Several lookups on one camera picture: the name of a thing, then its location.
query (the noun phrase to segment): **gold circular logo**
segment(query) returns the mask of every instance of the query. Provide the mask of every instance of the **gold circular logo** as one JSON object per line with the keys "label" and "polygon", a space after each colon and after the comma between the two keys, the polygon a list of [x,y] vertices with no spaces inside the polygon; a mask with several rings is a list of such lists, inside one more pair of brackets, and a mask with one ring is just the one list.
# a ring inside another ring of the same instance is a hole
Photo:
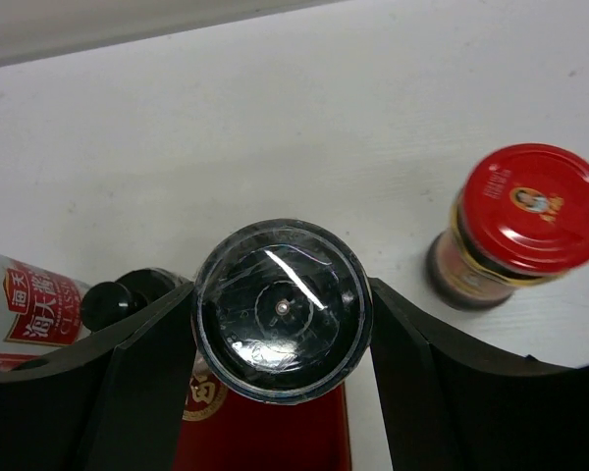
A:
{"label": "gold circular logo", "polygon": [[510,200],[519,209],[541,214],[550,209],[550,201],[541,191],[525,186],[516,186],[510,191]]}
{"label": "gold circular logo", "polygon": [[184,420],[198,422],[205,420],[221,408],[227,397],[227,387],[216,376],[195,375],[189,380]]}

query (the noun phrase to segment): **red lid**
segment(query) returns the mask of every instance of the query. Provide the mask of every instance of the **red lid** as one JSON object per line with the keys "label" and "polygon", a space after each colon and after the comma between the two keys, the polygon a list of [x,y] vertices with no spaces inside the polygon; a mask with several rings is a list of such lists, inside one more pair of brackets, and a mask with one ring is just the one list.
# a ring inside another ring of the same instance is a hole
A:
{"label": "red lid", "polygon": [[522,272],[556,274],[589,260],[589,164],[546,144],[489,155],[462,193],[474,241]]}

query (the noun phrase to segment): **transparent lid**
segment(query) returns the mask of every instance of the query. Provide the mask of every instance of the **transparent lid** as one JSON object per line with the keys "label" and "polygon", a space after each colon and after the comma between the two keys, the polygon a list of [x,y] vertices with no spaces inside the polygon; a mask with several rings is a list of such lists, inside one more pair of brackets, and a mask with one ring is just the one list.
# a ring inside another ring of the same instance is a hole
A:
{"label": "transparent lid", "polygon": [[194,291],[199,350],[221,381],[267,402],[312,399],[339,384],[370,340],[362,267],[331,233],[297,220],[223,241]]}

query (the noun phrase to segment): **white surface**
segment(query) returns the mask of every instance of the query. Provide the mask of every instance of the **white surface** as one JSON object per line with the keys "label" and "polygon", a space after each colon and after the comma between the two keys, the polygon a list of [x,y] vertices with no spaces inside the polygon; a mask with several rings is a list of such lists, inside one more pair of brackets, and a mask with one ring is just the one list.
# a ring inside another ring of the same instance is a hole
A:
{"label": "white surface", "polygon": [[0,0],[0,66],[336,0]]}
{"label": "white surface", "polygon": [[[589,362],[589,266],[482,315],[421,279],[471,167],[544,141],[589,160],[589,0],[359,0],[0,69],[0,252],[85,282],[191,276],[298,217],[371,276],[499,347]],[[370,360],[354,470],[390,469]]]}

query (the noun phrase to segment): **yellow logo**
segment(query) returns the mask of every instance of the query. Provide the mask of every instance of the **yellow logo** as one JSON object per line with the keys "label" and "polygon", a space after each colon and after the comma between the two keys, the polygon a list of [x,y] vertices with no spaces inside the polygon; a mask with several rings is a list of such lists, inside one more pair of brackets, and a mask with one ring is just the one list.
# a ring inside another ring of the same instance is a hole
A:
{"label": "yellow logo", "polygon": [[198,422],[211,417],[221,408],[226,397],[227,387],[214,375],[192,376],[186,396],[184,420]]}
{"label": "yellow logo", "polygon": [[541,219],[553,223],[564,200],[556,195],[547,197],[541,191],[526,186],[516,186],[510,191],[510,200],[519,209],[541,215]]}

